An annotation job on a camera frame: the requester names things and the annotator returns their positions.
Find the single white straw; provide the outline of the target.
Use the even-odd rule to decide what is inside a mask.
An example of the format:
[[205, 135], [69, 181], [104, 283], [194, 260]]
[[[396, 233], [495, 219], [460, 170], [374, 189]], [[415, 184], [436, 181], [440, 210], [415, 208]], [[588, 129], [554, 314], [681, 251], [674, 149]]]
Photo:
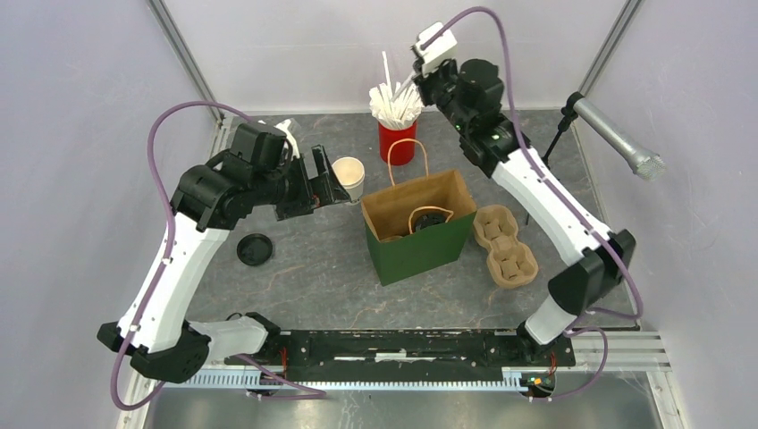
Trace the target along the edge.
[[390, 99], [391, 106], [414, 106], [418, 103], [419, 95], [416, 86], [418, 74], [411, 72], [409, 76], [393, 91]]

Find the green and brown paper bag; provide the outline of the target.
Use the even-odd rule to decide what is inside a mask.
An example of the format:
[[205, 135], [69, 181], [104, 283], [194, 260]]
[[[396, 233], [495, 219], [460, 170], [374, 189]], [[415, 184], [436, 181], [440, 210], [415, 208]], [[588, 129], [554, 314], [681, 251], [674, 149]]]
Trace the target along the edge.
[[[458, 260], [473, 228], [477, 205], [461, 173], [430, 173], [426, 150], [421, 150], [424, 175], [396, 182], [389, 167], [391, 185], [361, 199], [369, 256], [383, 286]], [[442, 213], [447, 222], [412, 233], [412, 222], [424, 213]], [[380, 242], [392, 235], [407, 237]]]

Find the black coffee cup lid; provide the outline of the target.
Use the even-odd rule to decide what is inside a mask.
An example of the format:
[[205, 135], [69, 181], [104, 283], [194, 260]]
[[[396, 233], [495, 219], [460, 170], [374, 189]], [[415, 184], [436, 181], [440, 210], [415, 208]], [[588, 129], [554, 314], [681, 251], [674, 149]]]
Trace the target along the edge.
[[421, 214], [411, 224], [411, 232], [417, 233], [425, 228], [435, 226], [438, 224], [444, 224], [447, 222], [447, 215], [442, 213], [424, 213]]

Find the single brown pulp cup carrier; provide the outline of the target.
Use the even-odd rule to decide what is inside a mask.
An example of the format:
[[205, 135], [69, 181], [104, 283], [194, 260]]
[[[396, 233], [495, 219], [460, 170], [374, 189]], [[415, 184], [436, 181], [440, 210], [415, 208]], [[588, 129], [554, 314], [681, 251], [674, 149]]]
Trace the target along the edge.
[[386, 237], [384, 239], [381, 239], [380, 242], [381, 243], [389, 243], [389, 242], [394, 242], [396, 240], [402, 240], [405, 237], [407, 237], [407, 235], [392, 235], [392, 236]]

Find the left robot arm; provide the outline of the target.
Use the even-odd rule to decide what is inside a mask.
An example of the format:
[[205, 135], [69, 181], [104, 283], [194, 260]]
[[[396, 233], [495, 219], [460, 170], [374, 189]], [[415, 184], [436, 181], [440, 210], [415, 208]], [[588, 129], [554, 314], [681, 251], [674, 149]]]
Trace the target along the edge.
[[264, 317], [202, 323], [186, 314], [215, 253], [256, 207], [272, 206], [283, 221], [349, 200], [325, 148], [311, 152], [315, 176], [284, 124], [247, 122], [229, 147], [188, 169], [170, 200], [164, 242], [147, 279], [124, 316], [99, 328], [98, 340], [123, 352], [139, 374], [168, 383], [184, 383], [205, 363], [238, 354], [274, 362], [281, 341]]

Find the stack of paper cups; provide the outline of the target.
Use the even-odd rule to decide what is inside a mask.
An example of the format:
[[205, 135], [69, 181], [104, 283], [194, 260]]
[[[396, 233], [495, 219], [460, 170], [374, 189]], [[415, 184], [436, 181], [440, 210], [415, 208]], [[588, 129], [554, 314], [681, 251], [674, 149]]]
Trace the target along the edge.
[[332, 163], [338, 182], [348, 192], [350, 204], [356, 205], [364, 193], [365, 167], [360, 160], [344, 156]]

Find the bundle of white straws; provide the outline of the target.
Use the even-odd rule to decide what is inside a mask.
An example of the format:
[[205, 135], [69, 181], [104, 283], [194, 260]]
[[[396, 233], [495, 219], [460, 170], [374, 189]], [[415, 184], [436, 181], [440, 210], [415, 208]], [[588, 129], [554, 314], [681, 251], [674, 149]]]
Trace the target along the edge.
[[382, 51], [382, 57], [385, 82], [369, 89], [369, 109], [374, 118], [385, 127], [392, 130], [404, 130], [417, 120], [424, 109], [424, 104], [418, 92], [419, 100], [416, 105], [391, 106], [392, 93], [401, 83], [392, 82], [388, 55], [385, 51]]

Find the red straw holder cup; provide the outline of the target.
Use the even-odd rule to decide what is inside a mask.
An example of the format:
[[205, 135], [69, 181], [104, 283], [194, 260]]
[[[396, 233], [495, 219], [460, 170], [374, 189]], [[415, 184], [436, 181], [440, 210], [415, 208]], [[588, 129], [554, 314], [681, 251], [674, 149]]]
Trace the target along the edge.
[[415, 157], [416, 144], [410, 142], [417, 136], [417, 122], [404, 130], [392, 130], [378, 123], [380, 157], [392, 166], [408, 164]]

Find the stack of black lids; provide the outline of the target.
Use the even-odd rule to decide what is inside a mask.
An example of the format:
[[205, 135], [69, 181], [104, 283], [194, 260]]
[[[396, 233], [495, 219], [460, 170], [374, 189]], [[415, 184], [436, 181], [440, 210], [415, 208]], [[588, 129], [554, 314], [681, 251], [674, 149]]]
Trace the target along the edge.
[[260, 266], [274, 254], [274, 244], [261, 233], [251, 233], [243, 237], [236, 247], [237, 258], [245, 265]]

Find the silver microphone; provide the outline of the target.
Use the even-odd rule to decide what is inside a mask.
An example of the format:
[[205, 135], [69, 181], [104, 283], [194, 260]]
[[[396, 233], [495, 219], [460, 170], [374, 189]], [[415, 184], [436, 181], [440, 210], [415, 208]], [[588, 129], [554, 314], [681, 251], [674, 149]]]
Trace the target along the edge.
[[572, 94], [570, 104], [577, 116], [625, 160], [634, 175], [654, 181], [665, 173], [666, 164], [659, 154], [637, 143], [583, 94]]

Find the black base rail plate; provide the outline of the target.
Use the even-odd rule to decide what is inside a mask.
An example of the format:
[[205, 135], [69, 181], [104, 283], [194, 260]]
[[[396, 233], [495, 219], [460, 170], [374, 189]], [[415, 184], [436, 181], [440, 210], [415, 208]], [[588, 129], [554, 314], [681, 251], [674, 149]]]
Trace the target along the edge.
[[292, 330], [269, 337], [258, 364], [293, 382], [498, 381], [504, 368], [576, 363], [571, 341], [529, 346], [514, 330]]

